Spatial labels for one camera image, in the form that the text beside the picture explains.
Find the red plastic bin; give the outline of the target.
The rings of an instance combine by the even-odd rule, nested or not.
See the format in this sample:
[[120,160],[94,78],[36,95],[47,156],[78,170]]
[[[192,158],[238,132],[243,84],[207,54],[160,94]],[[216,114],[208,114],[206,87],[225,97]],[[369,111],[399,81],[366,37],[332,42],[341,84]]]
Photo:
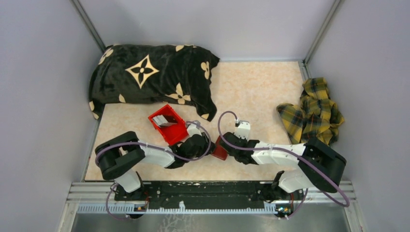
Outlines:
[[148,120],[168,145],[174,145],[188,136],[185,121],[168,104],[151,114]]

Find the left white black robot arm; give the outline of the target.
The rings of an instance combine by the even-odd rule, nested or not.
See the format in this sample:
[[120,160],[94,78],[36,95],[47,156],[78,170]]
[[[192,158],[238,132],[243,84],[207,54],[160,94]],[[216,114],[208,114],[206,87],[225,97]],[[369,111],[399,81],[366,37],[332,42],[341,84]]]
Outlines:
[[204,132],[171,146],[156,146],[143,142],[135,132],[128,131],[97,146],[95,163],[104,180],[113,180],[129,197],[139,200],[144,196],[145,187],[140,175],[133,171],[136,164],[176,169],[210,155],[215,148],[215,143]]

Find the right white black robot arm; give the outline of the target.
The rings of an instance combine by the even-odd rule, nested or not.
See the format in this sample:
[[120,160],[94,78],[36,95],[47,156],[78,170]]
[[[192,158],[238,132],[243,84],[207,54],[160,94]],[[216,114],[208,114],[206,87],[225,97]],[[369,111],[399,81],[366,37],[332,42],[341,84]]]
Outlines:
[[342,155],[317,138],[301,144],[275,145],[246,140],[227,132],[219,144],[228,155],[243,164],[290,167],[289,171],[278,172],[274,179],[272,192],[278,199],[311,187],[336,193],[347,163]]

